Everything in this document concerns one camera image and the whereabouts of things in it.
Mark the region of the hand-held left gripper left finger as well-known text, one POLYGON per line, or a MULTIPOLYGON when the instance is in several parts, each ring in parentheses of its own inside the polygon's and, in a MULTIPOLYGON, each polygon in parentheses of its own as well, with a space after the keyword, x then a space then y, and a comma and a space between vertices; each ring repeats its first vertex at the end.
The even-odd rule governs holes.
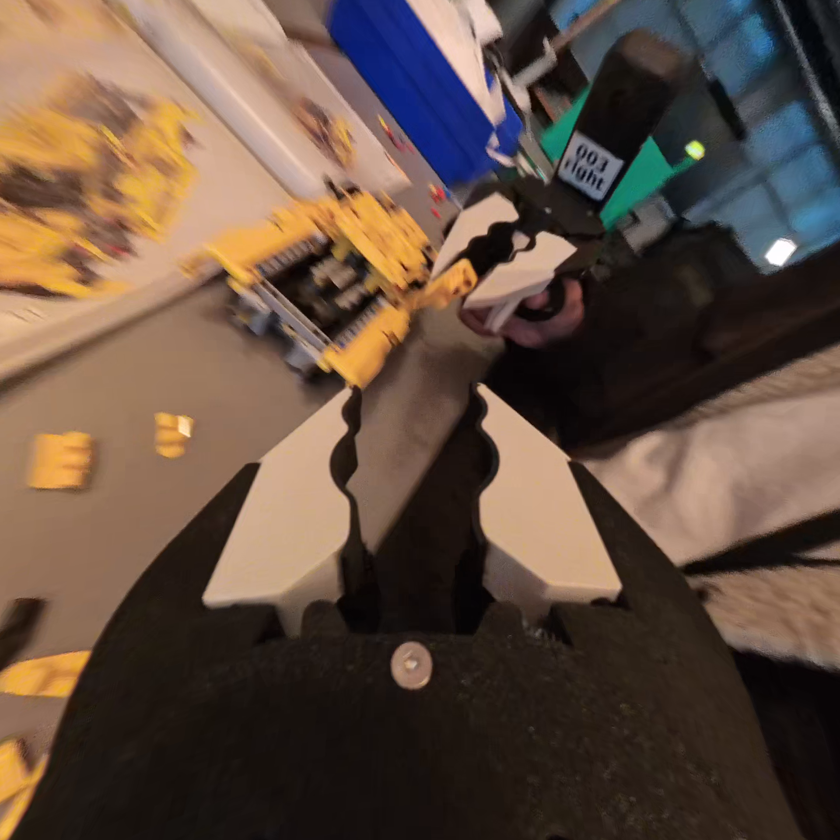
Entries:
POLYGON ((203 593, 205 608, 270 606, 299 634, 314 602, 349 588, 342 556, 360 537, 348 482, 358 466, 359 388, 346 387, 264 455, 203 593))

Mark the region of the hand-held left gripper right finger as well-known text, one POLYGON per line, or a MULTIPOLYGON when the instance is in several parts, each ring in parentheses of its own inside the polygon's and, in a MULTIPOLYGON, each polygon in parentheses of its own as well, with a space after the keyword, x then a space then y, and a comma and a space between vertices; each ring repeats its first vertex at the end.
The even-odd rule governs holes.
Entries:
POLYGON ((530 625, 556 604, 615 603, 622 583, 571 469, 555 443, 484 384, 479 430, 495 465, 478 497, 487 543, 482 583, 530 625))

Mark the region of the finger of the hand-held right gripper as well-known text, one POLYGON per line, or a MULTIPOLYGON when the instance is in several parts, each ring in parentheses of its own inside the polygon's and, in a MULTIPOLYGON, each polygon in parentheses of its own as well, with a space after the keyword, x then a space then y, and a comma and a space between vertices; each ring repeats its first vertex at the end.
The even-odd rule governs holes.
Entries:
POLYGON ((488 278, 514 257, 518 247, 527 245, 519 211, 498 192, 464 209, 444 237, 431 279, 437 279, 461 260, 466 259, 478 279, 488 278))
POLYGON ((543 291, 556 270, 574 256, 578 248, 568 239, 539 232, 529 248, 520 249, 508 262, 485 275, 465 298, 464 309, 490 309, 543 291))

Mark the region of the yellow brick model car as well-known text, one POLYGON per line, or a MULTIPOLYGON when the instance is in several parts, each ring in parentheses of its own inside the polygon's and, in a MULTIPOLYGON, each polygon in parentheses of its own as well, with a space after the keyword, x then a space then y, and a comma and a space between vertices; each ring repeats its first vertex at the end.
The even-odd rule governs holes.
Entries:
POLYGON ((385 195, 328 184, 332 194, 233 228, 181 264, 191 280, 222 277, 237 323, 288 342, 286 363, 364 389, 410 331, 415 315, 466 298, 479 283, 467 259, 434 275, 437 252, 385 195))

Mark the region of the pile of small yellow bricks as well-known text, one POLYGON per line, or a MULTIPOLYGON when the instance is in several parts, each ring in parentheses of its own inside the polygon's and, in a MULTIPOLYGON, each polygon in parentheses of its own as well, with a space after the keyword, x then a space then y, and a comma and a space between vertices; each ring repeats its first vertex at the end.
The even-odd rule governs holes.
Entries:
MULTIPOLYGON (((194 435, 194 420, 170 413, 154 415, 154 450, 167 459, 184 455, 194 435)), ((93 438, 82 432, 39 434, 28 472, 28 487, 35 490, 83 490, 93 460, 93 438)), ((31 659, 18 658, 39 621, 45 603, 37 598, 16 600, 2 621, 2 697, 64 700, 71 696, 88 665, 91 651, 31 659)), ((27 744, 5 738, 1 747, 2 839, 11 838, 46 771, 49 755, 31 763, 27 744)))

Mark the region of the instruction booklet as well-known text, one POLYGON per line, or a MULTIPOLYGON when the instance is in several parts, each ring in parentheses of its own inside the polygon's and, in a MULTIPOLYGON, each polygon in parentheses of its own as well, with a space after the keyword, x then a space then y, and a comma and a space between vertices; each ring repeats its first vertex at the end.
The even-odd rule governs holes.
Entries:
POLYGON ((409 178, 261 2, 2 2, 5 382, 201 284, 326 181, 409 178))

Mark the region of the person's right forearm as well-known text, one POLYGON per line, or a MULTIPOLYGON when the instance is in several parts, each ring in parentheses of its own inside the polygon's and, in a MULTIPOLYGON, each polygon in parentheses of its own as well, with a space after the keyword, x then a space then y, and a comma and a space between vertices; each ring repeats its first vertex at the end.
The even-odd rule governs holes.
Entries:
POLYGON ((484 383, 571 449, 664 424, 838 344, 839 244, 762 273, 729 227, 676 226, 585 289, 547 349, 507 342, 484 383))

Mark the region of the person's right hand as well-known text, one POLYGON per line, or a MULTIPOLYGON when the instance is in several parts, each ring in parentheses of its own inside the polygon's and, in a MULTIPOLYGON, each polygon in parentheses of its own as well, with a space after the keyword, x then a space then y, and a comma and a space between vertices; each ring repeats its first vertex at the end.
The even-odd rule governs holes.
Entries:
POLYGON ((585 302, 581 283, 576 279, 564 279, 564 305, 551 319, 528 321, 512 316, 498 332, 487 327, 490 310, 458 310, 460 321, 473 333, 489 340, 499 339, 527 349, 541 349, 553 343, 568 339, 585 320, 585 302))

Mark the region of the pile of small coloured bricks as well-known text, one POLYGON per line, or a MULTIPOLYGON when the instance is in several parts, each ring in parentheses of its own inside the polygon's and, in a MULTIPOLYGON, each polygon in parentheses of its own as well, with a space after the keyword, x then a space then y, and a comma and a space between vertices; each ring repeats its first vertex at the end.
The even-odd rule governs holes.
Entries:
POLYGON ((381 113, 375 120, 380 139, 384 141, 385 154, 406 182, 395 188, 395 195, 407 196, 411 201, 420 203, 434 218, 441 220, 443 208, 448 202, 446 187, 398 124, 381 113))

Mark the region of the green plastic bin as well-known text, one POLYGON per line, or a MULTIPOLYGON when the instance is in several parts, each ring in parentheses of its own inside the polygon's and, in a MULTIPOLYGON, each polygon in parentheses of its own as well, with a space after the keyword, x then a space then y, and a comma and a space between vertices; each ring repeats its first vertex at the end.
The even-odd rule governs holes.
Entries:
MULTIPOLYGON (((561 158, 590 90, 591 86, 584 88, 573 100, 570 109, 542 133, 540 146, 553 164, 561 158)), ((683 174, 696 163, 685 156, 687 143, 679 149, 682 153, 681 158, 675 164, 670 164, 654 138, 651 136, 646 140, 636 160, 628 168, 601 212, 601 220, 606 230, 613 229, 637 205, 659 193, 670 180, 683 174)))

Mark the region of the black dotted rubber mat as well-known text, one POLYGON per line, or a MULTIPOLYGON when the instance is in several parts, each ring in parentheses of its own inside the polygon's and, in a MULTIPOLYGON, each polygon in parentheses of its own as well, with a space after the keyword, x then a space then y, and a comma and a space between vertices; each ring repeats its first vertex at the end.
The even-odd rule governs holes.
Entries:
POLYGON ((374 555, 384 633, 473 635, 494 602, 480 498, 496 477, 487 399, 469 388, 453 426, 374 555))

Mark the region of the blue plastic bin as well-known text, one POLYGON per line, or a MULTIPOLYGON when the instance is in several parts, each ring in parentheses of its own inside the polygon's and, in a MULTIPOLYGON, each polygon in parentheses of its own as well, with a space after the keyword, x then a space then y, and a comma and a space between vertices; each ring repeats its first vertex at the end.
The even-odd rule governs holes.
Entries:
POLYGON ((332 2, 328 31, 446 186, 518 152, 522 120, 505 95, 493 126, 407 2, 332 2))

